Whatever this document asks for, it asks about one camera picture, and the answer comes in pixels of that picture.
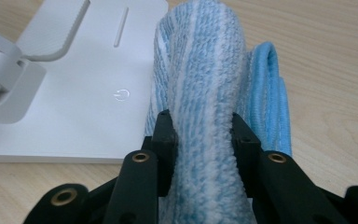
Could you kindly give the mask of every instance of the wooden table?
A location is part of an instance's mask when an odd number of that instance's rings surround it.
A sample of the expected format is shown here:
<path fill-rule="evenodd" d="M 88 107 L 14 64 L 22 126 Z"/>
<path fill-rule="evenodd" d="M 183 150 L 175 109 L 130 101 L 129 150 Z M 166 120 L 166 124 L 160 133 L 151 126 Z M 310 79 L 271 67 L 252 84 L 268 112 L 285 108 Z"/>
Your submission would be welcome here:
<path fill-rule="evenodd" d="M 15 41 L 42 0 L 1 0 L 0 34 Z M 170 6 L 178 1 L 170 0 Z M 272 41 L 288 94 L 294 158 L 318 186 L 358 185 L 358 1 L 225 1 L 248 47 Z M 0 163 L 0 223 L 23 222 L 49 189 L 94 189 L 119 165 Z"/>

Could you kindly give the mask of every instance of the white base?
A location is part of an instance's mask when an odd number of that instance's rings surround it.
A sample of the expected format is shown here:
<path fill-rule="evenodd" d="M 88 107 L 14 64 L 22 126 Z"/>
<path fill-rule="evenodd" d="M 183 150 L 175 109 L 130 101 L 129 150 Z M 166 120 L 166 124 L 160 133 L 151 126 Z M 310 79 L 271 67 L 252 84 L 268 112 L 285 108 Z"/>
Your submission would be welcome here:
<path fill-rule="evenodd" d="M 154 33 L 167 10 L 163 0 L 90 1 L 68 52 L 39 63 L 48 72 L 25 117 L 0 124 L 0 161 L 120 162 L 139 149 Z"/>

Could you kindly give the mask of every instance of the folded towel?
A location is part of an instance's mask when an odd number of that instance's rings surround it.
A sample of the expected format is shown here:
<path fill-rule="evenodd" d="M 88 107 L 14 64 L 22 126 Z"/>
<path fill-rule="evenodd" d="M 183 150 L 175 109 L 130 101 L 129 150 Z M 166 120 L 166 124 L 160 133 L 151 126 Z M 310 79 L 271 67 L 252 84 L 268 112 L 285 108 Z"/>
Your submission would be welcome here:
<path fill-rule="evenodd" d="M 290 154 L 286 91 L 272 44 L 246 52 L 240 22 L 216 0 L 188 1 L 159 23 L 145 135 L 170 109 L 178 157 L 161 223 L 254 223 L 231 145 L 239 113 L 265 149 Z"/>

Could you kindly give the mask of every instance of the white device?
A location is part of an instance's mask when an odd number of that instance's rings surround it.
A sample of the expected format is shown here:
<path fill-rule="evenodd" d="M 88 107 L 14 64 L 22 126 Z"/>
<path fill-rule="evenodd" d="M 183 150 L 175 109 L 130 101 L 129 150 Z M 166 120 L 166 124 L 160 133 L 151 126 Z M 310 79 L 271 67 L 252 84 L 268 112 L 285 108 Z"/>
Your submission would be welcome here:
<path fill-rule="evenodd" d="M 121 162 L 139 149 L 167 11 L 46 0 L 16 45 L 0 36 L 0 161 Z"/>

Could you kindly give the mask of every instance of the power button symbol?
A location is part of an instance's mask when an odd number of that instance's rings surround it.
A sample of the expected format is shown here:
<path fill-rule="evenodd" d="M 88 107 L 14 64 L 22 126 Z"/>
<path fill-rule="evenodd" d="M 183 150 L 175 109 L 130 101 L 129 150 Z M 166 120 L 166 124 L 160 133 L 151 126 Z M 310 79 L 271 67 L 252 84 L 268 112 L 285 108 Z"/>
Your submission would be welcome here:
<path fill-rule="evenodd" d="M 118 101 L 126 101 L 128 98 L 130 98 L 130 92 L 127 90 L 116 91 L 116 93 L 113 95 Z"/>

